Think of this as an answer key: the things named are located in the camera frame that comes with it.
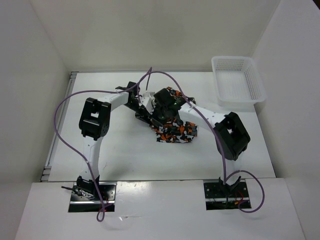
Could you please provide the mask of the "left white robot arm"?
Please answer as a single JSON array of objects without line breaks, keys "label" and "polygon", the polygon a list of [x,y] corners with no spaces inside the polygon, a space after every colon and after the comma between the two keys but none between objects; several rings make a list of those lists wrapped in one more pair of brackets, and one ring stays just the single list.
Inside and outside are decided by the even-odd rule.
[{"label": "left white robot arm", "polygon": [[83,151],[86,166],[76,180],[74,191],[89,200],[98,200],[100,194],[99,158],[103,138],[109,131],[111,112],[120,106],[135,111],[147,122],[153,112],[154,92],[139,94],[139,87],[129,82],[126,87],[118,86],[100,98],[89,97],[85,100],[79,120],[83,137]]}]

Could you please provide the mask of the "orange camouflage shorts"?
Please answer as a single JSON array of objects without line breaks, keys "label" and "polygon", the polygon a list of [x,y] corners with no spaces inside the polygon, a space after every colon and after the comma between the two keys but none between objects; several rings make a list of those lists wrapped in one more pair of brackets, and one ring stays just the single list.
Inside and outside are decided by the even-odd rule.
[{"label": "orange camouflage shorts", "polygon": [[[133,99],[140,103],[142,95],[134,93]],[[186,101],[180,91],[171,87],[166,87],[154,94],[153,106],[159,105],[168,108],[170,106],[181,107]],[[177,119],[169,121],[164,125],[148,124],[149,127],[156,133],[156,141],[161,143],[191,143],[198,135],[198,126],[190,121]]]}]

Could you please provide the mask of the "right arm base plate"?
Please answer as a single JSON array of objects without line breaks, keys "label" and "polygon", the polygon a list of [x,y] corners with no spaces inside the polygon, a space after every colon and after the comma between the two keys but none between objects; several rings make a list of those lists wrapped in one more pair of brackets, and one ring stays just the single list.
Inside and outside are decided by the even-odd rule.
[{"label": "right arm base plate", "polygon": [[226,196],[220,188],[218,180],[209,180],[203,182],[206,210],[234,210],[251,209],[249,191],[244,180]]}]

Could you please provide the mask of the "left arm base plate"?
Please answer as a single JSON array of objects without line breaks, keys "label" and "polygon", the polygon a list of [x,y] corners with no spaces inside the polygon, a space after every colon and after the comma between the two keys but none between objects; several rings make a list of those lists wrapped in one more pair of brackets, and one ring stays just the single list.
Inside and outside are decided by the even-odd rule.
[{"label": "left arm base plate", "polygon": [[[99,182],[98,187],[105,204],[104,211],[114,212],[117,184],[115,182]],[[92,195],[83,190],[78,190],[76,184],[74,184],[73,188],[75,191],[72,191],[70,195],[69,213],[97,213],[102,208],[97,193]]]}]

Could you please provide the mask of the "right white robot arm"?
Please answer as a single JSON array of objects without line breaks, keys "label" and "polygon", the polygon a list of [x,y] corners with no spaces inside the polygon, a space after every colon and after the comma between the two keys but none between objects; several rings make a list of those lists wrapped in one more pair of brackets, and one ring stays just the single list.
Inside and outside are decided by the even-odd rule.
[{"label": "right white robot arm", "polygon": [[230,197],[237,191],[241,177],[237,176],[240,167],[236,164],[241,154],[247,149],[251,138],[239,116],[230,112],[227,115],[196,105],[194,98],[183,94],[174,96],[167,88],[155,95],[155,112],[160,118],[171,118],[193,123],[211,131],[215,137],[218,152],[222,157],[222,175],[219,178],[219,191]]}]

